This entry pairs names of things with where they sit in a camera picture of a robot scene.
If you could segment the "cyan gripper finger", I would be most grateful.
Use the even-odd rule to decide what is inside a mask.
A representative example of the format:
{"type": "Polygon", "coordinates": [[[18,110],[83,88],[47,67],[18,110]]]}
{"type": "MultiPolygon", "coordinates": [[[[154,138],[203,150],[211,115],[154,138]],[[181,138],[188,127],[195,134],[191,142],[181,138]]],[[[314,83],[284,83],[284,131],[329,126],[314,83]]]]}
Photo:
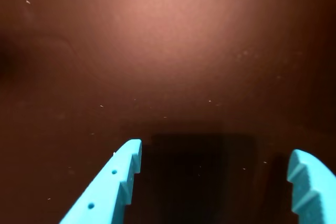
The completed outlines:
{"type": "Polygon", "coordinates": [[[335,224],[335,175],[310,153],[293,150],[287,169],[299,223],[335,224]]]}
{"type": "Polygon", "coordinates": [[[131,204],[134,175],[140,173],[142,141],[124,143],[84,190],[61,223],[123,223],[131,204]]]}

